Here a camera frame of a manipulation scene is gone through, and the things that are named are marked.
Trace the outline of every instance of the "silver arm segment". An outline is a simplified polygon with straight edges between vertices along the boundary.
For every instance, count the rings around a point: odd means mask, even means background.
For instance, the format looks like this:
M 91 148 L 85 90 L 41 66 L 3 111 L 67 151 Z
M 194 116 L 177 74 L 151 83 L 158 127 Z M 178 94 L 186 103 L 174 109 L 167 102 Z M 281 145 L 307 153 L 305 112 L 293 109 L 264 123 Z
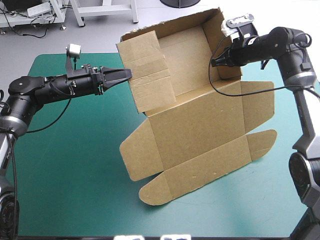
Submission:
M 13 134 L 9 134 L 10 141 L 14 146 L 16 138 Z M 8 165 L 11 158 L 11 149 L 8 142 L 7 135 L 5 133 L 0 133 L 0 196 L 4 193 L 9 193 L 14 191 L 12 184 L 6 179 L 6 173 Z
M 293 145 L 307 159 L 320 158 L 320 100 L 307 90 L 294 93 L 303 135 Z

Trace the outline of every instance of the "black cable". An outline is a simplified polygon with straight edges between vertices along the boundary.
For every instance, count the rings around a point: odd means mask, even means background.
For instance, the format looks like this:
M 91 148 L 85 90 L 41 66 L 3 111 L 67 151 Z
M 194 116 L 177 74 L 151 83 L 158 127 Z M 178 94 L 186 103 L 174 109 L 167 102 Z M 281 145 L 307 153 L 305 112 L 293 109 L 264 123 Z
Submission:
M 10 139 L 10 131 L 7 131 L 6 138 L 9 142 L 10 151 L 11 151 L 11 159 L 12 159 L 12 168 L 13 168 L 13 188 L 14 188 L 14 207 L 13 207 L 13 230 L 12 230 L 12 239 L 14 239 L 16 235 L 16 227 L 17 227 L 17 204 L 18 204 L 18 178 L 17 178 L 17 165 L 16 165 L 16 157 L 14 147 L 12 145 Z
M 8 26 L 9 26 L 10 30 L 11 30 L 12 32 L 14 32 L 15 34 L 17 34 L 17 35 L 22 36 L 22 34 L 16 32 L 16 31 L 11 27 L 5 11 L 4 11 L 3 9 L 1 9 L 1 11 L 2 11 L 2 13 L 4 14 L 5 20 L 6 20 L 6 22 L 8 23 Z
M 44 38 L 44 37 L 47 35 L 47 31 L 48 31 L 48 29 L 49 29 L 49 26 L 52 25 L 52 24 L 55 22 L 56 17 L 57 17 L 57 15 L 54 16 L 54 19 L 53 19 L 52 22 L 49 21 L 49 23 L 47 24 L 47 26 L 46 26 L 46 28 L 45 28 L 45 32 L 44 32 L 44 34 L 43 34 L 42 36 L 36 36 L 36 35 L 33 35 L 33 34 L 25 34 L 25 33 L 22 34 L 21 36 L 31 36 L 31 37 L 35 37 L 35 38 L 37 38 L 37 39 L 42 39 L 42 38 Z
M 10 23 L 9 23 L 9 20 L 8 20 L 8 18 L 7 18 L 7 15 L 6 15 L 7 13 L 6 13 L 2 8 L 0 8 L 0 10 L 1 10 L 2 13 L 4 14 L 5 20 L 6 20 L 6 22 L 8 23 L 8 26 L 9 26 L 9 28 L 10 28 L 10 30 L 11 30 L 12 32 L 14 32 L 15 34 L 17 34 L 17 35 L 19 35 L 19 36 L 23 36 L 23 37 L 24 37 L 24 36 L 30 36 L 30 37 L 35 37 L 35 38 L 37 38 L 37 39 L 42 39 L 42 38 L 44 38 L 44 37 L 47 35 L 47 31 L 48 31 L 48 29 L 49 29 L 49 26 L 55 22 L 56 17 L 57 17 L 57 15 L 55 15 L 53 21 L 52 21 L 52 22 L 49 21 L 49 23 L 47 24 L 47 27 L 45 28 L 44 35 L 42 35 L 42 36 L 36 36 L 36 35 L 33 35 L 33 34 L 26 34 L 26 33 L 21 34 L 21 33 L 18 33 L 17 31 L 15 31 L 14 28 L 13 28 L 13 27 L 10 25 Z
M 24 14 L 22 14 L 22 13 L 19 13 L 19 12 L 17 12 L 17 11 L 7 11 L 7 10 L 4 10 L 4 9 L 2 9 L 2 8 L 0 8 L 0 10 L 2 11 L 2 12 L 0 12 L 0 14 L 17 14 L 17 15 L 19 15 L 19 16 L 21 16 L 21 17 L 25 17 L 25 18 L 28 18 L 28 16 L 27 15 L 24 15 Z
M 2 89 L 0 89 L 0 102 L 4 99 L 4 97 L 5 97 L 5 92 Z
M 67 108 L 69 107 L 70 102 L 71 102 L 71 98 L 68 100 L 66 106 L 64 107 L 64 109 L 63 109 L 63 111 L 60 113 L 60 115 L 56 118 L 56 120 L 54 120 L 53 122 L 51 122 L 50 124 L 48 124 L 48 125 L 45 126 L 45 127 L 42 127 L 42 128 L 36 129 L 36 130 L 27 131 L 26 133 L 27 133 L 27 134 L 32 134 L 32 133 L 40 132 L 40 131 L 42 131 L 42 130 L 45 130 L 45 129 L 51 127 L 53 124 L 55 124 L 55 123 L 62 117 L 62 115 L 65 113 L 65 111 L 66 111 Z
M 225 92 L 222 92 L 220 90 L 218 90 L 212 83 L 211 81 L 211 76 L 210 76 L 210 66 L 211 66 L 211 60 L 214 58 L 217 50 L 219 49 L 221 43 L 227 38 L 227 36 L 223 37 L 220 42 L 218 43 L 218 45 L 216 46 L 210 61 L 209 61 L 209 65 L 208 65 L 208 78 L 210 81 L 210 84 L 212 86 L 212 88 L 219 94 L 224 95 L 224 96 L 228 96 L 228 97 L 243 97 L 243 96 L 248 96 L 248 95 L 254 95 L 254 94 L 262 94 L 262 93 L 267 93 L 267 92 L 271 92 L 271 91 L 277 91 L 277 90 L 281 90 L 281 89 L 288 89 L 288 88 L 300 88 L 301 90 L 307 90 L 308 92 L 312 93 L 313 95 L 315 95 L 316 97 L 318 97 L 320 99 L 320 95 L 317 94 L 315 91 L 313 91 L 311 88 L 312 86 L 302 86 L 302 85 L 287 85 L 287 86 L 281 86 L 281 87 L 275 87 L 275 88 L 269 88 L 269 89 L 264 89 L 264 90 L 260 90 L 260 91 L 253 91 L 253 92 L 247 92 L 247 93 L 241 93 L 241 94 L 228 94 Z

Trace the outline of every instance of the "black bracket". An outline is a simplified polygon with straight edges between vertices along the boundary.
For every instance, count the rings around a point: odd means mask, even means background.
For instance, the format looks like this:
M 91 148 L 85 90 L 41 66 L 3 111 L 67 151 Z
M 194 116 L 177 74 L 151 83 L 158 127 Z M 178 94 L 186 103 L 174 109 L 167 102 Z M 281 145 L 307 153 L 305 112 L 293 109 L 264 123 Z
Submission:
M 233 40 L 233 48 L 242 48 L 247 44 L 247 41 L 258 37 L 258 32 L 253 25 L 254 16 L 246 14 L 226 21 L 226 26 L 230 29 L 236 29 L 239 37 Z

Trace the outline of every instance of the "power strip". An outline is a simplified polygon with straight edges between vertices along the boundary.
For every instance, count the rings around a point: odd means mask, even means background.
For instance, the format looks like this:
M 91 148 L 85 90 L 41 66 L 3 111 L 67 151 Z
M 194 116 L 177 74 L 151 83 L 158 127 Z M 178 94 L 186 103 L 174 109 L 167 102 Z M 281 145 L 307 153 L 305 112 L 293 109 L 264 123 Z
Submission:
M 48 13 L 50 11 L 51 11 L 51 6 L 49 2 L 45 2 L 27 9 L 29 18 Z

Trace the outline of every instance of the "gray floor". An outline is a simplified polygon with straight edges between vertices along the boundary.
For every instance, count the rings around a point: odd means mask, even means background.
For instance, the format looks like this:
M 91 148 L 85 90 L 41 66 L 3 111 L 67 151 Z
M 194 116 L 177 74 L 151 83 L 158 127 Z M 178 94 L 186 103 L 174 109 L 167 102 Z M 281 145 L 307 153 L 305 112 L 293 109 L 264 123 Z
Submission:
M 114 0 L 120 4 L 128 0 Z M 99 0 L 81 0 L 84 5 L 97 5 Z M 312 46 L 308 49 L 315 70 L 320 72 L 320 1 L 319 0 L 270 0 L 270 1 L 222 1 L 201 0 L 197 5 L 177 9 L 163 5 L 159 0 L 136 0 L 139 23 L 132 23 L 130 15 L 111 15 L 87 17 L 86 26 L 78 27 L 71 9 L 66 15 L 67 29 L 60 31 L 60 24 L 51 26 L 47 36 L 37 39 L 18 36 L 8 30 L 0 36 L 0 89 L 7 91 L 8 84 L 20 76 L 27 75 L 38 55 L 65 52 L 69 43 L 82 45 L 83 53 L 114 53 L 121 35 L 133 29 L 174 19 L 180 16 L 220 7 L 226 18 L 252 13 L 255 26 L 260 35 L 267 34 L 272 28 L 285 26 L 303 30 L 312 35 Z M 43 29 L 22 28 L 23 32 L 41 35 Z

